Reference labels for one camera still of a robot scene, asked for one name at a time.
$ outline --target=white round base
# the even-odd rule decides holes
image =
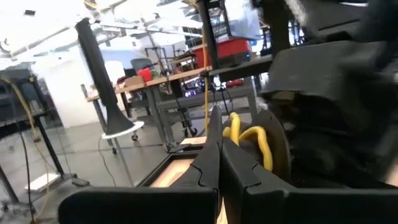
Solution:
[[[110,135],[106,135],[105,133],[102,134],[102,139],[114,139],[114,138],[118,138],[120,136],[123,136],[125,134],[129,134],[132,133],[134,131],[137,131],[138,129],[142,128],[144,126],[144,122],[143,121],[136,121],[134,122],[134,127],[127,129],[125,131],[122,131],[120,133],[116,133],[116,134],[110,134]]]

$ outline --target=gray concrete floor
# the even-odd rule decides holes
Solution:
[[[246,99],[234,100],[234,107],[237,108],[240,106],[247,106]],[[144,110],[138,109],[137,111],[138,113],[133,111],[133,116],[142,116],[145,113]],[[250,114],[242,114],[241,119],[244,122],[250,122]],[[198,132],[203,130],[203,120],[192,121],[192,124],[198,129]],[[174,124],[172,129],[176,141],[181,141],[183,139],[181,124]],[[66,173],[76,173],[79,178],[90,181],[92,186],[113,186],[113,181],[107,173],[103,160],[98,152],[98,141],[102,134],[99,123],[69,129],[49,129],[47,130],[47,134]],[[154,126],[144,126],[143,129],[138,130],[137,134],[139,136],[137,142],[133,142],[130,135],[118,138],[135,184],[146,177],[167,156],[162,146],[156,146],[156,144],[160,144],[161,141]],[[45,174],[44,160],[37,152],[29,133],[24,133],[24,139],[27,144],[30,178],[34,180]],[[10,145],[14,146],[13,151],[9,150]],[[53,167],[53,162],[51,161],[51,157],[44,143],[39,143],[39,147]],[[120,157],[112,154],[108,143],[104,140],[100,141],[100,148],[103,149],[102,153],[110,172],[115,178],[116,185],[118,187],[129,187],[129,182]],[[27,185],[27,174],[24,149],[19,135],[10,136],[1,140],[0,165],[4,169],[16,193],[18,195],[23,193],[24,187]],[[78,190],[77,187],[72,185],[71,181],[69,181],[51,191],[44,213],[40,217],[57,217],[58,204],[67,195],[76,190]],[[2,199],[8,199],[8,197],[4,189],[0,187],[0,200]],[[35,208],[39,210],[43,202],[44,198],[35,202]],[[3,221],[0,221],[0,223],[29,223],[29,221],[29,216],[18,216],[17,218],[6,217]]]

